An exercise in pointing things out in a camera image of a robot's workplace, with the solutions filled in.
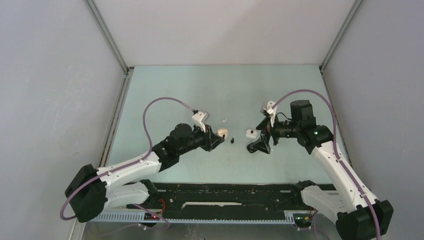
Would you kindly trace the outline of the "beige earbud charging case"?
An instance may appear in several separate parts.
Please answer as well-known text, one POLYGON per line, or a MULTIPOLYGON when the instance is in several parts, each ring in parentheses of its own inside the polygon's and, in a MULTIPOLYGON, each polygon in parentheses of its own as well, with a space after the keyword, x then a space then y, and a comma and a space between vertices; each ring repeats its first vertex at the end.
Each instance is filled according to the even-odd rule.
POLYGON ((229 130, 226 128, 220 128, 216 131, 216 134, 223 139, 227 139, 229 137, 229 130))

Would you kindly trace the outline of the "white earbud charging case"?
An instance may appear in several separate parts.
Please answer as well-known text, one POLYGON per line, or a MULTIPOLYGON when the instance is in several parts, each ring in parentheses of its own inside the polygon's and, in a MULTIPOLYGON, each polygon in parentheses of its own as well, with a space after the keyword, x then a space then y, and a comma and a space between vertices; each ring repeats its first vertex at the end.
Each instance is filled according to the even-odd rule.
POLYGON ((258 136, 258 132, 254 129, 248 129, 245 133, 245 136, 250 139, 256 139, 258 136))

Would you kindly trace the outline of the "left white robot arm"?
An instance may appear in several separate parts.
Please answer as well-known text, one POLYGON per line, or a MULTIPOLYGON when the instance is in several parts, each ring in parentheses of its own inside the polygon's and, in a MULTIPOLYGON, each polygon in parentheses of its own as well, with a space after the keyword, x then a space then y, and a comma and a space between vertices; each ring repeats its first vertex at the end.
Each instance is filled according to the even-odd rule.
POLYGON ((72 179, 64 194, 74 212, 74 218, 84 223, 96 218, 103 210, 130 204, 153 208, 158 202, 157 189, 146 177, 177 164, 180 156, 198 148, 214 150, 229 136, 226 129, 213 132, 210 125, 180 123, 151 150, 137 157, 107 167, 84 165, 72 179))

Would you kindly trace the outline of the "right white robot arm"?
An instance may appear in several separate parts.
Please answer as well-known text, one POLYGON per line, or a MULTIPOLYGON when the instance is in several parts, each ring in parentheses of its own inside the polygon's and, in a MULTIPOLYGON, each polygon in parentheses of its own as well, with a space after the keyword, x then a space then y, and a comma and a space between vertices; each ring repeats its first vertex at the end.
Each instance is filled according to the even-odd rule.
POLYGON ((291 102, 291 118, 280 121, 276 103, 265 102, 260 112, 265 118, 256 127, 259 138, 246 148, 249 153, 271 153, 270 140, 294 138, 323 168, 338 195, 332 196, 311 180, 293 186, 291 204, 297 209, 312 207, 331 220, 343 240, 372 240, 388 231, 394 209, 388 200, 379 200, 346 162, 325 125, 318 125, 309 100, 291 102))

